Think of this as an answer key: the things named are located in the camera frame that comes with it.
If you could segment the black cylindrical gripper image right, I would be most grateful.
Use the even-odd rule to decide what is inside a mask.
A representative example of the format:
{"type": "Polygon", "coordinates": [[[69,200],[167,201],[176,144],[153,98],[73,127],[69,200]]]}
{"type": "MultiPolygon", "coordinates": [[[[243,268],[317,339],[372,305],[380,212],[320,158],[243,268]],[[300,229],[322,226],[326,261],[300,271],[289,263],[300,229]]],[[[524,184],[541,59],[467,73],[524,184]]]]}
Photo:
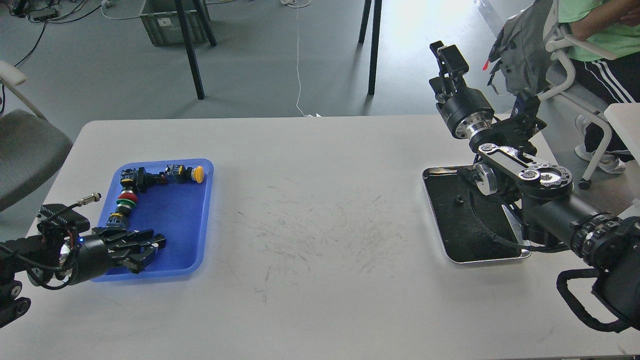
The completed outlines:
{"type": "Polygon", "coordinates": [[[493,119],[495,111],[482,91],[466,89],[464,75],[468,73],[469,65],[455,44],[435,41],[429,48],[439,67],[438,77],[429,80],[436,109],[450,134],[455,139],[466,139],[469,126],[477,122],[486,124],[493,119]]]}

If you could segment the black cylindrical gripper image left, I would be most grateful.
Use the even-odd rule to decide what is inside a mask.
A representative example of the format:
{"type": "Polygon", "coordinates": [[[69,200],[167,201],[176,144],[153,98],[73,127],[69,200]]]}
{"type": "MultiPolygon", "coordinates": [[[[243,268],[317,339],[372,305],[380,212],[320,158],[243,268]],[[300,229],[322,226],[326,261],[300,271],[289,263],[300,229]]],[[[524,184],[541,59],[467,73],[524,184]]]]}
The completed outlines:
{"type": "Polygon", "coordinates": [[[125,267],[139,274],[153,262],[166,237],[153,237],[154,230],[126,230],[120,227],[94,227],[93,235],[82,238],[76,266],[68,283],[73,286],[125,267]]]}

